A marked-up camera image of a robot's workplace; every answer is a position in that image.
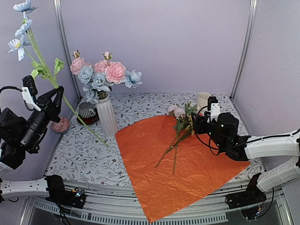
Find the white ribbed ceramic vase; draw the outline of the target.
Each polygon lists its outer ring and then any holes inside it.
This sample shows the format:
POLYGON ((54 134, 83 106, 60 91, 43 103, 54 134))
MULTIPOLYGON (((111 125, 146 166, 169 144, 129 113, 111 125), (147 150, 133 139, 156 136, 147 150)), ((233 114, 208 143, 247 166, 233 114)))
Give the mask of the white ribbed ceramic vase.
POLYGON ((109 95, 104 99, 98 100, 96 107, 104 133, 107 136, 115 136, 115 134, 118 132, 118 126, 109 95))

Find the yellow small flower sprig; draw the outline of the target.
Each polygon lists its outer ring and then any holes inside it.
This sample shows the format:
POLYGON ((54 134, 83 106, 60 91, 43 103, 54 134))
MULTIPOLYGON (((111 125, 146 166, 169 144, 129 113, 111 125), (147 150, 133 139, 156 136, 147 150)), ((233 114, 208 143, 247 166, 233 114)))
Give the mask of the yellow small flower sprig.
POLYGON ((175 149, 174 154, 174 162, 173 162, 173 174, 175 174, 176 171, 176 163, 177 163, 177 155, 178 155, 178 148, 179 144, 194 134, 193 131, 193 121, 191 115, 186 116, 183 119, 178 120, 179 124, 176 127, 177 133, 176 133, 176 142, 173 145, 173 148, 175 149))

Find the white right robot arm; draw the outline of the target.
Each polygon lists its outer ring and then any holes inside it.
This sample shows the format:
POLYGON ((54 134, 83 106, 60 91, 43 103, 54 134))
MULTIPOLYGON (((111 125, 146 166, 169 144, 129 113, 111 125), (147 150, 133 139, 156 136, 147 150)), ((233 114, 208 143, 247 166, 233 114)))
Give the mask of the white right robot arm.
POLYGON ((229 112, 221 113, 215 119, 209 114, 192 114, 196 135, 207 134, 217 146, 218 153, 224 153, 234 161, 249 161, 255 158, 291 156, 291 159, 274 169, 254 175, 242 200, 253 204, 267 190, 287 183, 300 176, 300 131, 269 136, 238 135, 239 120, 229 112))

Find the pink rose flower stem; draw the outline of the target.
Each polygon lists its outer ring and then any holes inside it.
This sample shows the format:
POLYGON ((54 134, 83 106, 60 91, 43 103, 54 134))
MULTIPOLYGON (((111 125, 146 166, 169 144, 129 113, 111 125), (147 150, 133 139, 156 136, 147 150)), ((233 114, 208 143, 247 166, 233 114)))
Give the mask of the pink rose flower stem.
POLYGON ((112 86, 120 84, 125 78, 126 67, 120 62, 112 62, 112 53, 105 51, 104 59, 94 65, 92 87, 97 91, 99 100, 107 97, 112 86))

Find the blue hydrangea flower stem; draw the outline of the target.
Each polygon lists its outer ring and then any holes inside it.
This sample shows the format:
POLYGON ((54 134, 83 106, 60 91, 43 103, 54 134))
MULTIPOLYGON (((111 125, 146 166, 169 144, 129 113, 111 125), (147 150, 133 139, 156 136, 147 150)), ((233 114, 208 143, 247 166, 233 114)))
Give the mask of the blue hydrangea flower stem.
POLYGON ((124 84, 127 88, 137 88, 142 84, 142 73, 135 70, 130 72, 123 64, 114 62, 103 72, 94 71, 92 66, 83 66, 78 79, 83 84, 86 101, 98 103, 108 97, 114 85, 124 84))

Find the orange tissue paper sheet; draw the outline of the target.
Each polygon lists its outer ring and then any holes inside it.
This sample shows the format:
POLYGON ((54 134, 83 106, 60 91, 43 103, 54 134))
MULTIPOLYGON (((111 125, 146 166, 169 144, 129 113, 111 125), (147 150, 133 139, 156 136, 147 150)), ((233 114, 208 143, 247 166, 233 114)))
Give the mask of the orange tissue paper sheet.
POLYGON ((207 135, 179 144, 176 171, 174 150, 156 164, 175 138, 175 118, 168 115, 140 120, 116 134, 127 174, 149 222, 171 215, 211 194, 242 172, 249 162, 214 156, 207 135))

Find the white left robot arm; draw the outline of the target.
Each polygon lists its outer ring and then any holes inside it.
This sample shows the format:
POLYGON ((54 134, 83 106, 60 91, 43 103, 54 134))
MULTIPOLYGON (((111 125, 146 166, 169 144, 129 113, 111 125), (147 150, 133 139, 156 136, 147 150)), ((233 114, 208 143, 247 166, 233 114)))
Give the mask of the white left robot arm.
MULTIPOLYGON (((0 174, 4 175, 18 168, 27 153, 37 154, 39 145, 48 130, 49 122, 60 122, 60 110, 64 88, 59 86, 37 98, 31 97, 28 87, 20 89, 23 99, 31 106, 31 115, 26 120, 9 108, 0 113, 0 174)), ((0 200, 13 196, 32 195, 56 199, 66 203, 70 199, 63 180, 58 175, 46 176, 29 181, 0 181, 0 200)))

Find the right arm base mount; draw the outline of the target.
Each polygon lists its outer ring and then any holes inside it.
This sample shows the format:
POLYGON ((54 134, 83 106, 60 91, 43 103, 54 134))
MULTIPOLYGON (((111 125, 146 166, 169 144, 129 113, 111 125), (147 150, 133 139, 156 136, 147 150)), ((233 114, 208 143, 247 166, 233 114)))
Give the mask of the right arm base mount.
POLYGON ((262 203, 262 206, 256 206, 253 209, 242 210, 242 216, 247 220, 258 219, 266 201, 266 195, 257 187, 257 181, 262 173, 255 174, 245 191, 228 194, 225 197, 225 203, 229 209, 245 207, 257 203, 262 203))

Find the small blue flower stem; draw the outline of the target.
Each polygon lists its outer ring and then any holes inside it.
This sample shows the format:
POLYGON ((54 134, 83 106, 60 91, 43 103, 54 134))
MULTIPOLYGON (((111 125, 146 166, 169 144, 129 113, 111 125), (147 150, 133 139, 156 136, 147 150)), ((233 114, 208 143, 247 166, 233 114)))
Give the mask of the small blue flower stem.
POLYGON ((64 62, 56 58, 54 61, 54 71, 50 71, 31 29, 32 20, 28 17, 28 14, 32 13, 35 9, 37 9, 37 7, 32 6, 31 0, 25 0, 13 5, 14 11, 22 13, 23 20, 20 28, 15 32, 15 38, 8 43, 10 48, 9 53, 17 52, 19 61, 21 61, 27 54, 31 58, 32 66, 34 67, 30 75, 33 78, 40 75, 43 79, 49 80, 53 87, 58 88, 57 74, 64 68, 64 62), (39 61, 36 61, 24 48, 28 45, 32 46, 39 61))

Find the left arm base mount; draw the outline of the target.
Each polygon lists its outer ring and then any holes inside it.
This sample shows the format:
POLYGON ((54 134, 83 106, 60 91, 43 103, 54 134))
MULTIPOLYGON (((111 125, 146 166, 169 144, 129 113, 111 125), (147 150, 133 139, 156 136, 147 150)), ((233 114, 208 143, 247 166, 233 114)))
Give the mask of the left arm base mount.
POLYGON ((47 201, 83 209, 86 200, 86 194, 83 189, 76 187, 72 190, 66 190, 63 179, 58 175, 46 176, 45 181, 47 182, 46 191, 49 194, 49 197, 45 198, 47 201))

